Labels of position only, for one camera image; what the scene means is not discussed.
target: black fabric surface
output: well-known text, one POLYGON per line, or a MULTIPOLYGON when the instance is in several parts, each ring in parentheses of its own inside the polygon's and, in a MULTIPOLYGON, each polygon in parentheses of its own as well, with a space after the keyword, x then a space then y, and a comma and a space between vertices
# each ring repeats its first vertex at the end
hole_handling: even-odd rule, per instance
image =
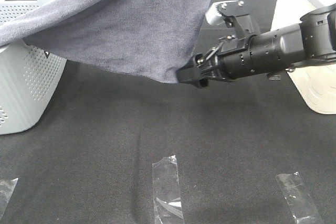
MULTIPOLYGON (((268 29, 276 0, 248 1, 268 29)), ((204 28, 198 51, 221 33, 204 28)), ((296 171, 336 223, 335 123, 286 75, 198 90, 67 62, 40 122, 0 136, 0 176, 19 178, 0 223, 153 223, 152 163, 173 154, 186 223, 294 223, 275 176, 296 171)))

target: transparent tape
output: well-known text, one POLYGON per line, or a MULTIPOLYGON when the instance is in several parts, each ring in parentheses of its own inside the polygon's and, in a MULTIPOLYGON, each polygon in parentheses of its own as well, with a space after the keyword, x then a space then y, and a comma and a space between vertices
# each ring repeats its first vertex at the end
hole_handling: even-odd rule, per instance
POLYGON ((184 224, 175 156, 153 164, 155 224, 184 224))
POLYGON ((296 224, 323 224, 299 173, 279 174, 276 179, 296 224))
POLYGON ((5 213, 17 181, 18 178, 13 180, 0 179, 0 220, 5 213))

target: cloth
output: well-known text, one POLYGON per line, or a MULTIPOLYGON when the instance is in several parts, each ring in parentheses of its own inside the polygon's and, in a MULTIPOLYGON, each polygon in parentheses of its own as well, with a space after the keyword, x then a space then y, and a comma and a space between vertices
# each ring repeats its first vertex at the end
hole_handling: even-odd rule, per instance
POLYGON ((177 82, 210 0, 55 0, 0 26, 0 45, 24 38, 58 56, 177 82))

